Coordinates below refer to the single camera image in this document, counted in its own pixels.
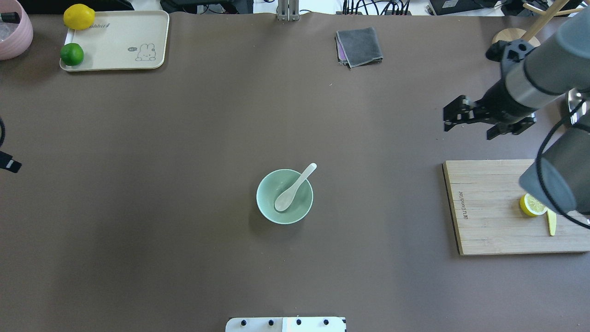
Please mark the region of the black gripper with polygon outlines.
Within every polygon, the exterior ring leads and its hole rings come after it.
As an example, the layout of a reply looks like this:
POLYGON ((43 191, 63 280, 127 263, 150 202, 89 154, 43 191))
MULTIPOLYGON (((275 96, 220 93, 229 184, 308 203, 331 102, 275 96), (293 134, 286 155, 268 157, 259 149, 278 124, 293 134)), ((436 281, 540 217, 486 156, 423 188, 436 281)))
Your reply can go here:
POLYGON ((443 108, 444 131, 457 124, 487 123, 486 138, 518 135, 535 123, 540 108, 540 86, 526 68, 535 47, 523 39, 499 40, 485 51, 485 58, 500 65, 499 80, 478 101, 460 95, 443 108))

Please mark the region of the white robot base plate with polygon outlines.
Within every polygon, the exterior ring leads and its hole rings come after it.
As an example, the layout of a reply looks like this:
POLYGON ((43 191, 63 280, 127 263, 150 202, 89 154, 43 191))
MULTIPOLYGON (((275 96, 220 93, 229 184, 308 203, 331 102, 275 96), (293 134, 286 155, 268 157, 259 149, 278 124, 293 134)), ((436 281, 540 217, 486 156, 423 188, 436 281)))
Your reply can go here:
POLYGON ((226 332, 346 332, 338 316, 239 317, 227 321, 226 332))

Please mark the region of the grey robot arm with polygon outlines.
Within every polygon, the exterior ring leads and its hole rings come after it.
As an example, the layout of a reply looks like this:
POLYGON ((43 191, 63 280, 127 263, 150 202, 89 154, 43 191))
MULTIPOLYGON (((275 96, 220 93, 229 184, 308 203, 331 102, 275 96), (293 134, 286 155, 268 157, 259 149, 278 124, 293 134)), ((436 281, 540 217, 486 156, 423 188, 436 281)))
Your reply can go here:
POLYGON ((500 65, 500 78, 478 101, 461 95, 442 112, 444 130, 456 125, 490 124, 485 136, 519 135, 536 113, 577 91, 581 97, 563 111, 544 137, 534 161, 519 178, 525 192, 565 219, 589 227, 589 115, 572 117, 589 104, 589 9, 567 19, 534 47, 526 39, 498 41, 485 56, 500 65))

